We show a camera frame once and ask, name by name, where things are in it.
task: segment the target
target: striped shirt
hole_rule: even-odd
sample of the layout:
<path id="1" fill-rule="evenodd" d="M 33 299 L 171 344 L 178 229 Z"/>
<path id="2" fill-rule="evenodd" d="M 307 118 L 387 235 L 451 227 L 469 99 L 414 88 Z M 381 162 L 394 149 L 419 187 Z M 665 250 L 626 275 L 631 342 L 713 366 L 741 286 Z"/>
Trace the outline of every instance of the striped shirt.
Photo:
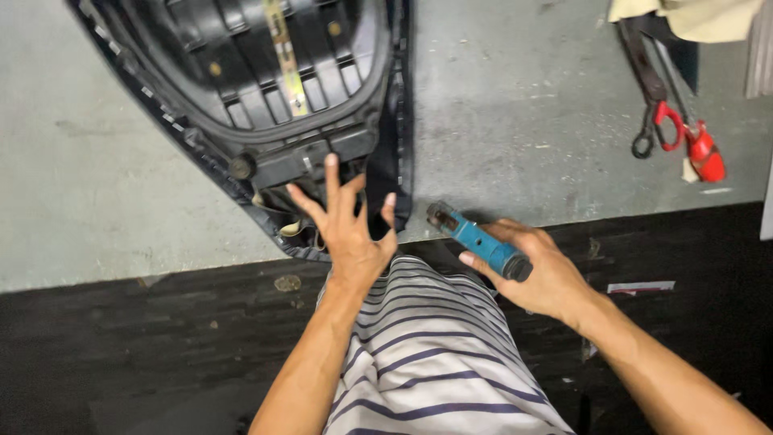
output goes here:
<path id="1" fill-rule="evenodd" d="M 323 433 L 572 431 L 523 364 L 492 291 L 402 255 L 365 298 Z"/>

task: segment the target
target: metal strip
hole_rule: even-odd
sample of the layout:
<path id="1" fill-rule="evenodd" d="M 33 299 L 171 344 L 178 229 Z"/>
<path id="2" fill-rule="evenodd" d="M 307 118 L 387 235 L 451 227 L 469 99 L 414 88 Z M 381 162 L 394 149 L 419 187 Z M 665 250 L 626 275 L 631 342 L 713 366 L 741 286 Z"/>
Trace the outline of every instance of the metal strip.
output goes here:
<path id="1" fill-rule="evenodd" d="M 746 98 L 773 95 L 773 1 L 767 0 L 754 18 L 749 36 Z"/>
<path id="2" fill-rule="evenodd" d="M 306 94 L 303 91 L 301 75 L 298 73 L 298 64 L 295 62 L 295 52 L 290 42 L 290 33 L 284 22 L 281 3 L 281 0 L 263 0 L 263 14 L 266 16 L 266 22 L 271 31 L 271 40 L 274 42 L 284 85 L 287 88 L 288 103 L 293 118 L 295 118 L 308 115 L 308 105 L 306 104 Z"/>

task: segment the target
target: concrete floor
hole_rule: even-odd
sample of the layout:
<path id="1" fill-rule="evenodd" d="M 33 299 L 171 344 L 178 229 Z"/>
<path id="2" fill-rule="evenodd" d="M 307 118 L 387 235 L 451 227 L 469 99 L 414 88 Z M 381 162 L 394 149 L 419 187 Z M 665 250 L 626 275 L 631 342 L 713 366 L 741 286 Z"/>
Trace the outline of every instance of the concrete floor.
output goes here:
<path id="1" fill-rule="evenodd" d="M 417 2 L 415 218 L 532 225 L 764 197 L 773 99 L 743 99 L 745 43 L 703 46 L 700 99 L 721 185 L 681 179 L 682 151 L 634 159 L 641 93 L 607 0 Z M 103 65 L 61 2 L 0 4 L 0 291 L 279 259 Z"/>

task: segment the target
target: finger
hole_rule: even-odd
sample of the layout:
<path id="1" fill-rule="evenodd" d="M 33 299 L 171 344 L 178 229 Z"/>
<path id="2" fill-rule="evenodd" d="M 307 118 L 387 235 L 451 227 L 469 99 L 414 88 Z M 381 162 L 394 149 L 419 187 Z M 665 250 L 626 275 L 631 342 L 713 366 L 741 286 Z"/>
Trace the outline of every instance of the finger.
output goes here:
<path id="1" fill-rule="evenodd" d="M 536 232 L 536 234 L 540 236 L 540 239 L 542 241 L 544 241 L 545 243 L 547 243 L 548 245 L 554 248 L 558 248 L 558 245 L 556 245 L 556 241 L 553 240 L 553 238 L 550 237 L 549 234 L 547 234 L 547 231 L 543 230 L 542 228 L 535 228 L 534 232 Z"/>
<path id="2" fill-rule="evenodd" d="M 518 231 L 528 231 L 531 229 L 529 225 L 522 224 L 518 221 L 514 221 L 513 219 L 497 219 L 495 222 L 492 222 L 491 224 L 484 224 L 481 225 L 481 228 L 486 229 L 488 227 L 501 227 L 501 228 L 511 228 Z"/>
<path id="3" fill-rule="evenodd" d="M 397 231 L 394 231 L 394 228 L 390 229 L 376 244 L 381 248 L 382 252 L 389 255 L 394 254 L 397 250 Z"/>
<path id="4" fill-rule="evenodd" d="M 325 187 L 328 195 L 328 210 L 331 210 L 335 206 L 341 187 L 338 156 L 333 152 L 325 157 Z"/>
<path id="5" fill-rule="evenodd" d="M 507 281 L 507 279 L 502 278 L 502 276 L 497 272 L 494 272 L 494 269 L 489 267 L 487 262 L 470 251 L 464 251 L 463 253 L 459 254 L 459 261 L 472 267 L 483 275 L 486 275 L 486 277 L 490 279 L 492 284 L 494 284 L 496 287 L 499 287 L 505 281 Z"/>
<path id="6" fill-rule="evenodd" d="M 357 214 L 357 224 L 365 225 L 365 228 L 368 228 L 368 201 L 365 198 L 363 198 L 363 205 L 359 208 L 359 214 Z"/>
<path id="7" fill-rule="evenodd" d="M 312 219 L 314 219 L 314 222 L 317 223 L 317 226 L 324 224 L 325 220 L 327 219 L 327 214 L 325 213 L 325 210 L 322 209 L 321 205 L 317 204 L 316 201 L 309 199 L 309 197 L 303 193 L 303 190 L 301 190 L 300 187 L 295 186 L 293 183 L 289 183 L 287 185 L 287 189 L 292 200 L 295 201 L 295 203 L 303 211 L 311 216 Z"/>
<path id="8" fill-rule="evenodd" d="M 384 205 L 381 207 L 381 217 L 389 228 L 394 228 L 394 206 L 397 204 L 397 194 L 394 192 L 387 194 L 384 198 Z"/>
<path id="9" fill-rule="evenodd" d="M 365 188 L 365 174 L 361 173 L 352 178 L 351 181 L 344 184 L 338 193 L 338 207 L 343 212 L 354 213 L 354 203 L 357 201 L 357 194 Z"/>

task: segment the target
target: red handle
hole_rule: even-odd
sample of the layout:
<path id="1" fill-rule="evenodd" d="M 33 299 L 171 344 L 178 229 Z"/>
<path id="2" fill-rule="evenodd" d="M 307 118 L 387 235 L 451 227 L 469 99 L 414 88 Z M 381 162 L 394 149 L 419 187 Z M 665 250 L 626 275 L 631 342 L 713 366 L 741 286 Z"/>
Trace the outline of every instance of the red handle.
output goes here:
<path id="1" fill-rule="evenodd" d="M 699 120 L 697 135 L 687 130 L 687 155 L 700 179 L 708 183 L 716 183 L 725 177 L 724 161 L 720 150 L 714 145 L 714 139 L 706 131 L 706 124 Z"/>
<path id="2" fill-rule="evenodd" d="M 679 114 L 676 113 L 676 111 L 674 111 L 672 108 L 670 108 L 665 101 L 660 101 L 658 103 L 658 108 L 655 110 L 655 115 L 652 117 L 652 120 L 656 125 L 660 125 L 666 116 L 671 118 L 671 121 L 674 123 L 674 127 L 676 127 L 676 139 L 673 143 L 664 142 L 661 143 L 660 146 L 665 151 L 673 151 L 674 149 L 679 148 L 679 145 L 684 140 L 684 122 L 682 121 L 682 117 L 679 116 Z"/>

